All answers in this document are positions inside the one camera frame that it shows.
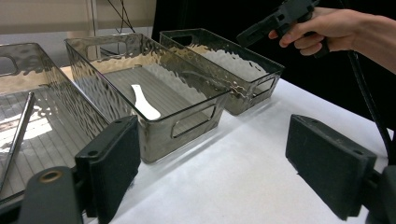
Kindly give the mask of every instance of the hand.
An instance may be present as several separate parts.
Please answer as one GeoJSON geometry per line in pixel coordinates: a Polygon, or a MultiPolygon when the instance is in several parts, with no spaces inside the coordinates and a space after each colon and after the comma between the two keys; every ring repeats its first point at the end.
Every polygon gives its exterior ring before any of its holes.
{"type": "MultiPolygon", "coordinates": [[[[294,42],[294,47],[299,49],[301,54],[308,56],[317,53],[322,48],[320,41],[327,37],[330,51],[352,49],[362,15],[349,9],[315,7],[312,19],[294,24],[281,37],[279,45],[285,48],[294,42]],[[308,32],[315,34],[304,36],[308,32]]],[[[271,31],[268,37],[277,38],[276,31],[271,31]]]]}

